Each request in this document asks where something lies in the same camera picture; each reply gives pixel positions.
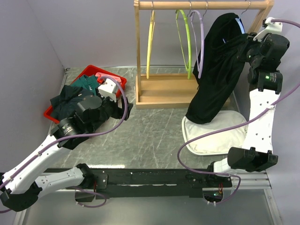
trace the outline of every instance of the red plastic bin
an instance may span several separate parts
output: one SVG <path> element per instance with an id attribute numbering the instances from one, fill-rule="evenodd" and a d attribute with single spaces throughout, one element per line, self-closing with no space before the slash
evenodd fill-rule
<path id="1" fill-rule="evenodd" d="M 122 77 L 122 76 L 118 76 L 116 74 L 113 74 L 111 72 L 108 72 L 104 69 L 100 69 L 96 66 L 93 66 L 93 65 L 88 65 L 80 74 L 78 77 L 76 77 L 74 81 L 76 81 L 79 77 L 83 76 L 83 75 L 87 75 L 87 76 L 92 76 L 92 75 L 95 75 L 97 72 L 100 72 L 100 73 L 104 73 L 104 74 L 109 74 L 109 75 L 113 75 L 113 76 L 117 76 L 121 79 L 121 87 L 123 90 L 125 90 L 125 84 L 127 82 L 126 78 Z M 117 91 L 117 94 L 116 94 L 117 97 L 121 96 L 121 91 L 118 90 Z M 60 121 L 51 117 L 51 113 L 53 112 L 53 108 L 52 108 L 52 105 L 44 112 L 44 116 L 49 119 L 49 120 L 52 120 L 54 123 L 59 123 Z"/>

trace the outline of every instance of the clothes rack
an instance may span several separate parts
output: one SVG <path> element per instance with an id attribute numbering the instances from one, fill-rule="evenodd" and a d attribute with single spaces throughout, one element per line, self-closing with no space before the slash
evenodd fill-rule
<path id="1" fill-rule="evenodd" d="M 187 74 L 141 74 L 140 56 L 140 10 L 178 10 L 178 9 L 258 9 L 258 13 L 248 33 L 257 32 L 274 5 L 274 0 L 263 1 L 139 1 L 134 0 L 136 35 L 136 108 L 179 108 L 188 107 L 197 92 L 198 84 L 194 76 L 190 80 Z"/>

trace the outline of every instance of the wooden base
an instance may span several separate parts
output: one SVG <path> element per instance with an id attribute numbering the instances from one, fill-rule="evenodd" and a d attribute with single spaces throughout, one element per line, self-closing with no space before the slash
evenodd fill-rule
<path id="1" fill-rule="evenodd" d="M 198 84 L 194 77 L 188 80 L 187 74 L 150 74 L 149 79 L 141 74 L 141 87 L 139 90 L 136 78 L 137 109 L 187 108 Z"/>

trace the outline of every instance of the gray marble tabletop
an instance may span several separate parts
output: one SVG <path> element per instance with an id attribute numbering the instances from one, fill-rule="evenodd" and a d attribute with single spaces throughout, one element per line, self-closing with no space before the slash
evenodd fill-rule
<path id="1" fill-rule="evenodd" d="M 65 84 L 70 84 L 83 69 L 69 69 Z M 125 93 L 129 102 L 135 104 L 136 68 L 103 69 L 127 79 Z M 150 72 L 185 73 L 185 69 L 154 67 Z M 233 95 L 231 105 L 223 110 L 237 110 Z M 137 110 L 134 106 L 130 118 L 115 131 L 86 140 L 51 168 L 71 168 L 78 163 L 86 163 L 93 168 L 182 168 L 176 155 L 184 143 L 181 120 L 186 112 L 187 108 Z M 112 128 L 118 121 L 110 118 L 97 132 Z M 186 147 L 181 153 L 182 161 L 193 168 L 206 168 L 212 161 L 225 157 L 196 156 Z"/>

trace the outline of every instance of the black cloth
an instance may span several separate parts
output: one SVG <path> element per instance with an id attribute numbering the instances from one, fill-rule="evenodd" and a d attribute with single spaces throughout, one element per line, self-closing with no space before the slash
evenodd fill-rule
<path id="1" fill-rule="evenodd" d="M 199 84 L 186 117 L 196 123 L 211 122 L 236 86 L 245 63 L 237 60 L 238 47 L 248 34 L 242 34 L 234 13 L 219 16 L 204 41 L 202 76 L 198 79 L 197 62 L 193 70 Z"/>
<path id="2" fill-rule="evenodd" d="M 93 95 L 93 92 L 82 87 L 65 85 L 62 88 L 60 95 L 50 100 L 53 107 L 51 117 L 57 120 L 69 117 L 75 110 L 77 103 L 81 102 L 83 98 L 88 95 Z"/>

